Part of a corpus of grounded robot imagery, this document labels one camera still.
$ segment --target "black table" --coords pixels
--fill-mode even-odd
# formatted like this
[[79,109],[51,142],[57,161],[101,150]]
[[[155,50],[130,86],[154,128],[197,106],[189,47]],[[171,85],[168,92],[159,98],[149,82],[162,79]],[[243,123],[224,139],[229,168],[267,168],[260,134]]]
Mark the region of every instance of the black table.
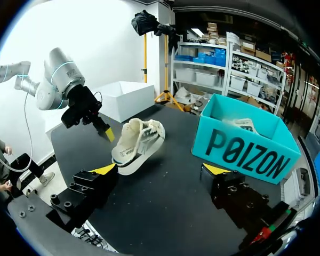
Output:
[[[134,255],[230,255],[246,235],[231,218],[213,205],[199,182],[201,164],[191,154],[198,117],[155,105],[136,117],[160,121],[166,129],[161,149],[130,176],[121,176],[103,209],[89,222],[117,251]],[[51,133],[65,182],[81,169],[111,163],[111,149],[122,124],[103,116],[116,136],[113,145],[82,124]],[[269,206],[281,200],[280,186],[247,177],[246,182],[269,195]]]

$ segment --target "yellow tab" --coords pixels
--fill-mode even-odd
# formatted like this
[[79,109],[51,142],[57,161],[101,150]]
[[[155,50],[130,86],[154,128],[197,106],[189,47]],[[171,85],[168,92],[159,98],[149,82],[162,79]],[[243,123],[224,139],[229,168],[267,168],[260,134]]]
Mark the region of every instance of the yellow tab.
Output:
[[210,172],[212,172],[214,175],[217,174],[221,174],[224,172],[230,172],[228,170],[222,169],[222,168],[218,168],[218,167],[214,167],[212,165],[208,165],[208,164],[203,164]]
[[113,169],[113,168],[115,167],[115,165],[116,165],[116,164],[110,164],[110,165],[107,165],[107,166],[105,166],[105,167],[92,170],[92,171],[90,171],[90,172],[96,172],[96,173],[98,173],[98,174],[105,175],[105,174],[107,174],[111,169]]
[[113,142],[115,140],[115,136],[114,136],[114,133],[111,128],[106,130],[106,135],[107,135],[110,142]]

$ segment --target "blue storage bin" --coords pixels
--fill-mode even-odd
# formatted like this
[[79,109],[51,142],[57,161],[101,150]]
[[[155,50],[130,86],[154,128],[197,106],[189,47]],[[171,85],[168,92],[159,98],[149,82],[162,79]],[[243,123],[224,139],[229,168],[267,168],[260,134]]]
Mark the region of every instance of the blue storage bin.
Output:
[[[250,118],[260,135],[222,121],[242,118]],[[192,154],[273,184],[286,176],[301,155],[279,117],[218,94],[201,114]]]
[[205,57],[205,63],[215,65],[215,57],[206,56],[206,57]]
[[176,55],[175,60],[181,61],[193,61],[193,57],[189,55]]
[[206,54],[203,52],[198,52],[198,58],[204,59],[206,57]]
[[225,67],[226,65],[225,49],[215,49],[215,64],[217,66]]
[[203,59],[203,58],[193,58],[193,62],[196,62],[196,63],[205,63],[205,59]]

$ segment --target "white shelf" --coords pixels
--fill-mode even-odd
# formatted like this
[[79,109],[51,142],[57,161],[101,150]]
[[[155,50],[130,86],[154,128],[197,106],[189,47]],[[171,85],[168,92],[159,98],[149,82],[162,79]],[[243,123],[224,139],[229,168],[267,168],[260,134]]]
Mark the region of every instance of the white shelf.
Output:
[[216,65],[212,65],[212,64],[206,64],[206,63],[198,63],[198,62],[193,62],[193,61],[175,60],[174,63],[194,65],[194,66],[202,66],[202,67],[208,67],[208,68],[218,68],[218,69],[225,70],[225,67],[220,67],[220,66],[216,66]]
[[276,108],[276,105],[275,105],[274,103],[271,103],[271,102],[269,102],[269,101],[267,101],[267,100],[264,100],[264,99],[262,99],[262,98],[259,98],[259,97],[255,97],[254,95],[251,95],[251,94],[247,93],[247,92],[244,91],[244,90],[243,90],[243,91],[240,91],[240,90],[237,90],[237,89],[232,88],[232,87],[230,86],[230,87],[229,87],[229,91],[237,92],[237,93],[242,94],[242,95],[245,95],[245,96],[253,97],[254,99],[256,99],[256,100],[258,100],[258,101],[260,101],[260,102],[262,102],[262,103],[264,103],[264,104],[266,104],[266,105],[268,105],[268,106],[271,106],[271,107],[273,107],[273,108]]
[[186,82],[186,81],[181,81],[178,79],[173,79],[173,81],[178,82],[178,83],[192,84],[192,85],[196,85],[196,86],[200,86],[200,87],[205,87],[205,88],[209,88],[209,89],[220,91],[220,92],[223,91],[223,88],[218,87],[218,86],[207,86],[207,85],[197,84],[196,82]]
[[184,42],[179,42],[178,45],[181,45],[181,46],[212,47],[212,48],[226,49],[226,46],[225,46],[225,45],[221,45],[221,44],[201,44],[201,43],[184,43]]
[[246,53],[243,53],[243,52],[237,52],[237,51],[233,51],[233,54],[236,54],[236,55],[239,55],[239,56],[243,56],[243,57],[246,57],[248,59],[252,59],[252,60],[255,60],[257,62],[260,62],[260,63],[263,63],[264,65],[266,66],[270,66],[278,71],[281,71],[281,72],[284,72],[284,70],[268,61],[265,61],[265,60],[262,60],[260,58],[257,58],[257,57],[254,57],[254,56],[251,56],[249,54],[246,54]]
[[258,80],[258,81],[260,81],[262,83],[265,83],[265,84],[267,84],[267,85],[269,85],[271,87],[274,87],[274,88],[276,88],[276,89],[281,91],[281,87],[279,87],[279,86],[277,86],[275,84],[272,84],[268,80],[265,80],[265,79],[262,79],[262,78],[259,78],[259,77],[256,77],[256,76],[252,76],[252,75],[250,75],[248,73],[244,73],[244,72],[241,72],[241,71],[238,71],[238,70],[234,70],[234,69],[231,69],[231,73],[238,74],[238,75],[241,75],[241,76],[246,76],[248,78],[252,78],[252,79]]

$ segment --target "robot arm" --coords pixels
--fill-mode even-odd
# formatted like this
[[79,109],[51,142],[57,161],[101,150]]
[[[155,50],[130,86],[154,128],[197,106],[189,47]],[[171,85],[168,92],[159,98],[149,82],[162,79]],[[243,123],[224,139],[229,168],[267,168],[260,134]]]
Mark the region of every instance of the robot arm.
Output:
[[114,135],[110,126],[99,116],[102,102],[84,86],[85,79],[75,63],[59,49],[54,48],[44,61],[45,74],[41,83],[33,82],[28,76],[31,63],[0,66],[0,83],[17,76],[14,88],[29,93],[36,98],[40,110],[61,109],[69,106],[62,116],[66,128],[92,123],[98,134],[110,141]]

